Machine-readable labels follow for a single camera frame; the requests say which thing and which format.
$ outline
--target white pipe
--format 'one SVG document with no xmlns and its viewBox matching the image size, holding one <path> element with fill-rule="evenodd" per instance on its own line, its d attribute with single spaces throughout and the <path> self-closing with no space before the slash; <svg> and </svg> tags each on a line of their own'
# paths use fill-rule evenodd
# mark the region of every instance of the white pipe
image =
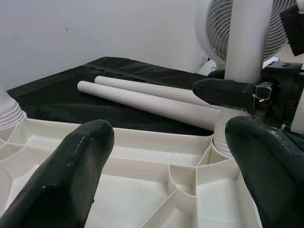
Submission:
<svg viewBox="0 0 304 228">
<path fill-rule="evenodd" d="M 210 131 L 213 131 L 214 122 L 220 113 L 220 110 L 213 108 L 188 104 L 85 81 L 79 82 L 77 88 L 83 93 L 98 96 L 153 114 L 165 116 L 170 119 L 191 124 Z"/>
<path fill-rule="evenodd" d="M 16 125 L 24 117 L 19 104 L 0 85 L 0 130 Z"/>
<path fill-rule="evenodd" d="M 118 89 L 126 89 L 142 94 L 148 94 L 153 96 L 159 96 L 175 101 L 186 102 L 194 105 L 200 105 L 208 108 L 221 109 L 219 106 L 210 105 L 207 102 L 199 99 L 194 95 L 192 90 L 179 89 L 162 85 L 152 85 L 141 82 L 133 82 L 128 80 L 121 80 L 117 78 L 97 76 L 95 83 L 100 85 L 106 85 Z"/>
<path fill-rule="evenodd" d="M 296 4 L 299 8 L 299 13 L 304 14 L 304 0 L 296 0 Z"/>
<path fill-rule="evenodd" d="M 272 4 L 273 0 L 233 1 L 225 79 L 251 84 L 259 81 Z M 247 114 L 223 108 L 214 131 L 215 146 L 230 156 L 225 139 L 225 126 L 230 118 L 237 115 Z"/>
<path fill-rule="evenodd" d="M 302 95 L 294 114 L 294 119 L 291 124 L 291 131 L 304 134 L 304 90 L 302 91 Z"/>
</svg>

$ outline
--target white wall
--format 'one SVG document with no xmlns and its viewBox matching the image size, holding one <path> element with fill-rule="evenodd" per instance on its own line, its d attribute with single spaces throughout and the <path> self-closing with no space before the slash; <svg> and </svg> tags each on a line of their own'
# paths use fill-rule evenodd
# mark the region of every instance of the white wall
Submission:
<svg viewBox="0 0 304 228">
<path fill-rule="evenodd" d="M 103 56 L 198 71 L 196 0 L 1 0 L 5 89 Z"/>
</svg>

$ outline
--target electric fan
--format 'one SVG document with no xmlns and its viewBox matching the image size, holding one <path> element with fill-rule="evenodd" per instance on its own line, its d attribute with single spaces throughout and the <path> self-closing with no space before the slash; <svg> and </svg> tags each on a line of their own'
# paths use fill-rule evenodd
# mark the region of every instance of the electric fan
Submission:
<svg viewBox="0 0 304 228">
<path fill-rule="evenodd" d="M 195 30 L 198 42 L 206 55 L 217 65 L 226 64 L 232 5 L 233 0 L 200 0 L 197 7 Z M 280 12 L 293 5 L 295 0 L 273 1 L 264 60 L 274 56 L 287 43 Z M 246 23 L 246 15 L 239 20 Z"/>
</svg>

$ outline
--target black fabric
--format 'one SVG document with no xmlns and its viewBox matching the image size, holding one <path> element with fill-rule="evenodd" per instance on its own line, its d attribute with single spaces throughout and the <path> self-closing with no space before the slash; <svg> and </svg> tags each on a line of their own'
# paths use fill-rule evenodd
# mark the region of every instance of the black fabric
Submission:
<svg viewBox="0 0 304 228">
<path fill-rule="evenodd" d="M 165 133 L 210 135 L 212 132 L 122 104 L 81 93 L 77 83 L 96 76 L 191 89 L 205 76 L 154 66 L 126 58 L 104 57 L 8 91 L 29 118 L 85 123 L 104 119 L 113 127 Z"/>
</svg>

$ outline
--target white pole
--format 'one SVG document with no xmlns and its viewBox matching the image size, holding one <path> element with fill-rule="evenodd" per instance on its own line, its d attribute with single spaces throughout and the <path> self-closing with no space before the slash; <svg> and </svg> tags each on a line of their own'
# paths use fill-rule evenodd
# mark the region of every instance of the white pole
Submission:
<svg viewBox="0 0 304 228">
<path fill-rule="evenodd" d="M 98 96 L 210 131 L 220 110 L 81 81 L 80 92 Z"/>
<path fill-rule="evenodd" d="M 133 82 L 128 80 L 121 80 L 110 77 L 97 76 L 95 78 L 95 83 L 100 85 L 106 85 L 119 89 L 126 89 L 129 91 L 134 91 L 142 94 L 148 94 L 153 96 L 159 96 L 175 101 L 186 102 L 194 105 L 200 105 L 208 108 L 221 109 L 219 106 L 210 105 L 207 102 L 199 99 L 194 95 L 192 90 L 179 89 L 162 85 L 152 85 L 141 82 Z"/>
<path fill-rule="evenodd" d="M 259 81 L 273 0 L 234 0 L 225 79 L 256 84 Z M 216 148 L 231 156 L 225 139 L 227 121 L 247 113 L 222 108 L 214 130 Z"/>
<path fill-rule="evenodd" d="M 299 8 L 299 13 L 304 14 L 304 0 L 296 0 L 296 4 Z"/>
<path fill-rule="evenodd" d="M 300 97 L 294 119 L 291 124 L 291 131 L 299 134 L 304 134 L 304 90 Z"/>
</svg>

